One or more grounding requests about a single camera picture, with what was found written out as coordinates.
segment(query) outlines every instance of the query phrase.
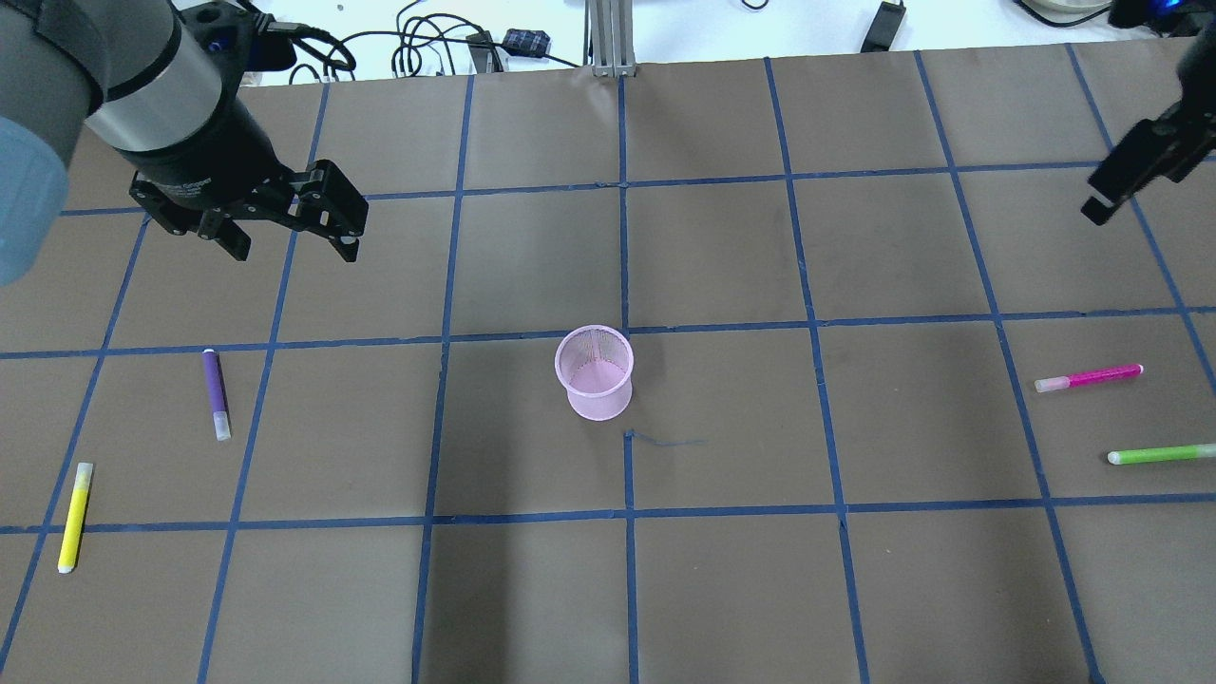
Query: black rectangular object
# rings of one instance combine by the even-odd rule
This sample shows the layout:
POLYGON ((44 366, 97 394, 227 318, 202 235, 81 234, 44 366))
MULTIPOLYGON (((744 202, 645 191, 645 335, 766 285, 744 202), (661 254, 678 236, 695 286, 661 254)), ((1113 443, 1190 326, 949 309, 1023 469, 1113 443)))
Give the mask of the black rectangular object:
POLYGON ((907 7, 895 2, 884 1, 879 5, 874 22, 869 24, 869 33, 866 34, 866 40, 861 44, 861 51, 885 52, 890 50, 891 43, 895 41, 895 34, 899 33, 900 24, 903 23, 905 11, 907 7))

